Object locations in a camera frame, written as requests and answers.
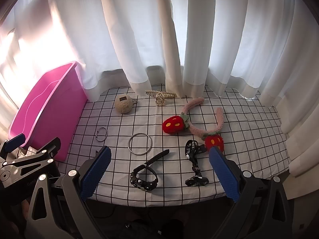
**sheer curtain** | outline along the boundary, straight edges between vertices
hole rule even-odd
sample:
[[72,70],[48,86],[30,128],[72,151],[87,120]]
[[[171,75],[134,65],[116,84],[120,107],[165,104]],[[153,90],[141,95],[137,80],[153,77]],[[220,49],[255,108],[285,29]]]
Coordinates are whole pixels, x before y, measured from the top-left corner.
[[190,97],[205,85],[245,98],[258,90],[291,135],[291,173],[319,163],[319,30],[302,0],[18,0],[1,42],[12,29],[0,83],[17,107],[45,71],[71,60],[90,101],[128,85],[140,96],[159,83]]

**silver bangle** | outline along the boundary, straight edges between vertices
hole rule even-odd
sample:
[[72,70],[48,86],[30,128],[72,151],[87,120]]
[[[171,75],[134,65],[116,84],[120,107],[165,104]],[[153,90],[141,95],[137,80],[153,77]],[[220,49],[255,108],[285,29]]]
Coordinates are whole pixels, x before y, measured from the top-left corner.
[[[99,132],[102,128],[105,128],[105,131],[106,131],[105,137],[104,137],[103,140],[98,140],[98,132]],[[106,129],[106,127],[100,127],[100,128],[98,129],[98,131],[96,132],[96,135],[95,135],[96,140],[98,140],[99,142],[103,142],[103,141],[106,140],[106,137],[107,137],[107,129]]]
[[[150,147],[147,149],[146,152],[144,152],[144,153],[142,153],[142,154],[136,154],[136,153],[134,153],[134,152],[131,150],[131,148],[130,148],[130,142],[132,141],[133,137],[134,137],[134,136],[137,136],[137,135],[145,135],[145,136],[148,137],[148,139],[149,139],[150,142],[151,142]],[[130,137],[129,141],[127,142],[127,148],[130,150],[130,152],[131,152],[132,154],[134,154],[134,155],[136,155],[136,156],[143,156],[143,155],[147,154],[147,153],[151,150],[151,148],[152,148],[152,143],[153,143],[152,138],[151,138],[148,134],[145,134],[145,133],[137,133],[137,134],[135,134],[135,135],[133,135],[133,136]]]

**table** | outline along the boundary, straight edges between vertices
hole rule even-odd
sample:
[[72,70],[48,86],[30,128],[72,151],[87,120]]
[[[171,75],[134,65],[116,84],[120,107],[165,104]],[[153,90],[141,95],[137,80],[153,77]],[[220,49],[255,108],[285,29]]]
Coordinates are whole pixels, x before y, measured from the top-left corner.
[[[152,88],[165,90],[164,85]],[[138,103],[128,114],[119,114],[114,109],[116,94],[128,94]],[[223,107],[221,136],[226,158],[235,161],[241,170],[251,171],[255,177],[269,178],[288,170],[290,160],[285,146],[287,138],[280,129],[277,110],[275,107],[261,106],[259,95],[245,99],[238,91],[226,88],[218,97],[205,87],[204,103],[191,109],[189,116],[198,128],[212,129],[216,125],[214,112],[217,107]],[[195,139],[199,144],[204,142],[188,131],[174,136],[162,131],[163,121],[179,115],[189,100],[166,99],[165,106],[158,107],[154,98],[140,98],[129,87],[108,90],[97,102],[86,103],[67,159],[58,163],[60,172],[65,174],[71,169],[79,169],[85,160],[94,157],[96,150],[107,145],[112,151],[112,161],[92,199],[126,206],[152,207],[185,205],[223,196],[224,190],[209,163],[207,152],[199,154],[197,159],[202,175],[209,179],[209,184],[202,187],[185,185],[185,180],[194,175],[192,164],[185,157],[185,144],[189,139]],[[102,126],[107,128],[108,136],[105,142],[98,142],[94,135]],[[151,151],[144,156],[133,155],[127,148],[128,139],[140,132],[148,134],[153,140]],[[147,143],[146,137],[135,137],[132,150],[145,152],[149,146]],[[132,170],[165,149],[170,149],[170,153],[151,165],[159,178],[157,188],[145,192],[133,187],[129,181]],[[149,171],[141,173],[142,179],[154,180]]]

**pink container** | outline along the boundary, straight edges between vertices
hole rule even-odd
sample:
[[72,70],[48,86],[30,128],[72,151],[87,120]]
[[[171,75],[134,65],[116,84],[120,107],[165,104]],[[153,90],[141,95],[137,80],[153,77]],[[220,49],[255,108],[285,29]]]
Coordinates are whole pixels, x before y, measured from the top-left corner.
[[9,129],[9,139],[23,133],[29,146],[39,150],[55,137],[61,149],[55,156],[64,161],[74,130],[82,114],[87,97],[78,79],[73,61],[46,72],[32,88]]

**silver bracelet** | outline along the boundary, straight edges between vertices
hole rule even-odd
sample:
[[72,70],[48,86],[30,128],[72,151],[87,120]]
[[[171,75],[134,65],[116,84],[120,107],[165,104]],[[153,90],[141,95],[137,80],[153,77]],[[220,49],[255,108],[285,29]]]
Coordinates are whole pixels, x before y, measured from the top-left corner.
[[[136,154],[136,153],[134,153],[134,152],[131,150],[131,148],[130,148],[130,142],[132,141],[133,137],[134,137],[134,136],[137,136],[137,135],[145,135],[145,136],[148,137],[148,139],[149,139],[150,142],[151,142],[150,147],[146,150],[146,152],[144,152],[144,153],[142,153],[142,154]],[[137,133],[137,134],[135,134],[135,135],[133,135],[133,136],[130,137],[129,141],[127,142],[127,148],[130,150],[130,152],[131,152],[132,154],[134,154],[134,155],[136,155],[136,156],[143,156],[143,155],[147,154],[147,153],[151,150],[151,148],[152,148],[152,143],[153,143],[152,138],[151,138],[148,134],[145,134],[145,133]]]
[[[103,139],[103,140],[99,140],[99,139],[98,139],[98,132],[99,132],[102,128],[105,128],[106,133],[105,133],[104,139]],[[106,127],[100,127],[100,128],[98,129],[98,131],[96,132],[96,135],[95,135],[96,140],[98,140],[99,142],[103,142],[103,141],[105,141],[106,137],[107,137],[107,129],[106,129]]]

